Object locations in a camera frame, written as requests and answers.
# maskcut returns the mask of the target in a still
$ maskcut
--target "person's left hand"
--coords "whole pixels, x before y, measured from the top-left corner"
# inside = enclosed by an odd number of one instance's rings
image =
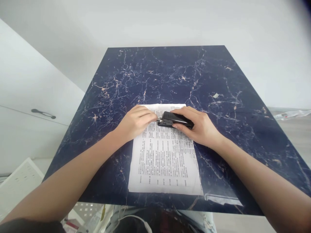
[[[128,142],[141,134],[158,116],[145,106],[136,105],[124,116],[120,124],[114,130],[118,139]]]

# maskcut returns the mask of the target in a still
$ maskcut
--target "black handle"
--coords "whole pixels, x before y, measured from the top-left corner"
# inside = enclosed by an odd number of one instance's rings
[[[39,111],[39,110],[37,110],[37,109],[32,109],[31,112],[34,112],[34,113],[41,113],[42,115],[45,115],[45,116],[50,117],[50,118],[52,118],[52,119],[55,119],[55,118],[56,118],[56,116],[53,116],[52,114],[45,113],[45,112],[41,112],[41,111]]]

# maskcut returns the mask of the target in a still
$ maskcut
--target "table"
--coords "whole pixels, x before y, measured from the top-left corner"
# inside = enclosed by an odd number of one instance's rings
[[[45,179],[115,129],[133,106],[155,103],[207,112],[222,134],[311,196],[310,169],[225,46],[108,48]],[[195,151],[205,196],[128,192],[131,141],[99,169],[79,201],[262,215],[218,154],[196,143]],[[239,199],[243,207],[209,196]]]

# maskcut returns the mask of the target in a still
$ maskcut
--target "plastic bag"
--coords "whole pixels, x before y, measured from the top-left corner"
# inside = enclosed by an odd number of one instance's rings
[[[296,117],[305,117],[311,113],[311,110],[298,110],[298,111],[290,111],[286,113],[281,113],[273,116],[276,120],[289,120]]]

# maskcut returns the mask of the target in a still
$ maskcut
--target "forearm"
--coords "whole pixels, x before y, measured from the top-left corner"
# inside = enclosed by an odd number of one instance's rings
[[[62,220],[78,201],[97,170],[123,144],[114,132],[110,132],[33,190],[2,223],[19,217],[36,221]]]
[[[215,151],[237,174],[277,232],[310,230],[311,198],[223,138]]]

